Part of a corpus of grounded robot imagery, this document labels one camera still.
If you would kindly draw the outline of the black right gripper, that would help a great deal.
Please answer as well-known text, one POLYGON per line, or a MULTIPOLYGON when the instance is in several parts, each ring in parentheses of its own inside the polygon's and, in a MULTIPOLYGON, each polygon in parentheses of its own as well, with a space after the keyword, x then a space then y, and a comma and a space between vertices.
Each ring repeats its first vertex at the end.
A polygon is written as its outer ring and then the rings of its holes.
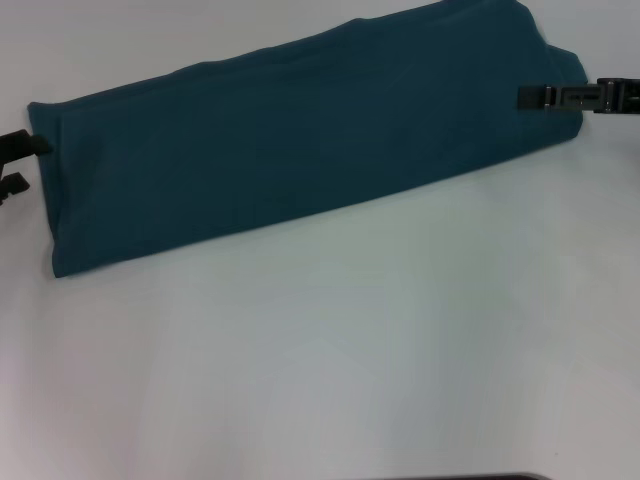
POLYGON ((640 115, 640 79, 599 78, 597 84, 523 86, 518 91, 517 108, 640 115))

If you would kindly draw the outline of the teal blue printed t-shirt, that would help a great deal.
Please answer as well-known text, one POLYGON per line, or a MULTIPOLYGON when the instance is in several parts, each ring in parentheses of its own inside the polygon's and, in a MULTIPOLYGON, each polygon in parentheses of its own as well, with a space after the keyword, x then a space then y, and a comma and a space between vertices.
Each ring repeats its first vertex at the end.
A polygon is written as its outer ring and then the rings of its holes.
POLYGON ((323 213, 575 138, 517 108, 583 84, 517 0, 441 0, 235 58, 32 103, 62 278, 323 213))

